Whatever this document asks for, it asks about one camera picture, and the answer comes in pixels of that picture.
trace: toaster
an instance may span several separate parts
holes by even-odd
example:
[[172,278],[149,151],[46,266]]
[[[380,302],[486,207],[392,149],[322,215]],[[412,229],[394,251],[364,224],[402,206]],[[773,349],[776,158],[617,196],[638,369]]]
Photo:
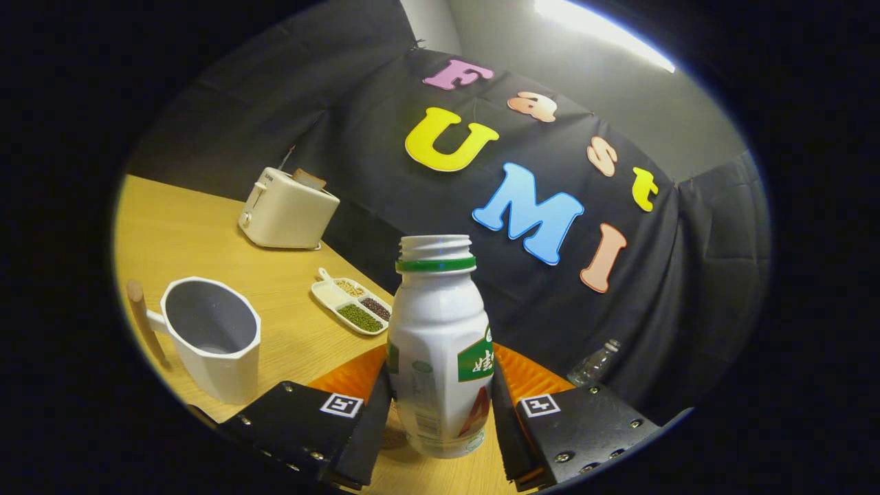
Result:
[[321,236],[339,206],[339,198],[309,188],[290,174],[263,169],[238,217],[238,227],[264,248],[320,248]]

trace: wooden table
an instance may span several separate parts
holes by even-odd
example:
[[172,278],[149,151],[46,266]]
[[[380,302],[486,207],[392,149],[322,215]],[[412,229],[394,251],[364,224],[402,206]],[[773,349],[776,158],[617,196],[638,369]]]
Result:
[[[393,301],[391,294],[326,243],[322,242],[318,251],[255,246],[236,225],[243,206],[239,201],[128,175],[115,220],[114,264],[119,296],[144,356],[183,403],[198,406],[217,422],[232,417],[244,406],[221,403],[196,387],[168,335],[158,334],[167,367],[149,353],[134,330],[135,321],[128,309],[125,284],[129,279],[141,283],[146,306],[157,312],[166,286],[183,277],[212,278],[244,295],[262,319],[258,396],[282,380],[307,384],[385,343],[386,333],[357,334],[336,321],[311,296],[318,268],[325,268],[332,277],[352,278],[385,302]],[[360,493],[517,491],[505,479],[494,416],[490,414],[482,447],[460,459],[423,457],[410,446],[383,449],[372,483]]]

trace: gray wall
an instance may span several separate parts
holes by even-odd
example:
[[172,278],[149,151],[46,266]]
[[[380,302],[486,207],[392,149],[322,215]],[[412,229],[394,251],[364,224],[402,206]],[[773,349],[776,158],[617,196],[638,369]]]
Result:
[[532,0],[402,3],[425,48],[467,56],[559,91],[620,130],[674,181],[745,151],[723,111],[680,68],[670,74],[624,48],[568,29],[539,15]]
[[461,40],[446,0],[400,0],[419,46],[453,55],[461,53]]

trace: bottle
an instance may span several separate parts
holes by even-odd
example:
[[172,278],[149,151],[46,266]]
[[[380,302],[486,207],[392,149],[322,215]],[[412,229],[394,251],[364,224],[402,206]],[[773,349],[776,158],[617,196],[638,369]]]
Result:
[[608,372],[608,368],[611,367],[611,362],[619,349],[620,343],[618,341],[609,340],[602,349],[593,352],[588,358],[578,363],[568,374],[568,381],[576,387],[596,385]]
[[392,396],[409,444],[451,459],[482,445],[495,370],[483,299],[471,280],[467,235],[400,239],[388,327]]

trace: white mug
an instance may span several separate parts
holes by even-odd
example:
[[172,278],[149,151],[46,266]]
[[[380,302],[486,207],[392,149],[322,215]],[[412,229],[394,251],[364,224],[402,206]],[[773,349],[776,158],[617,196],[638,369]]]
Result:
[[260,317],[227,285],[202,277],[175,280],[147,310],[150,327],[168,334],[195,384],[225,403],[249,403],[257,392]]

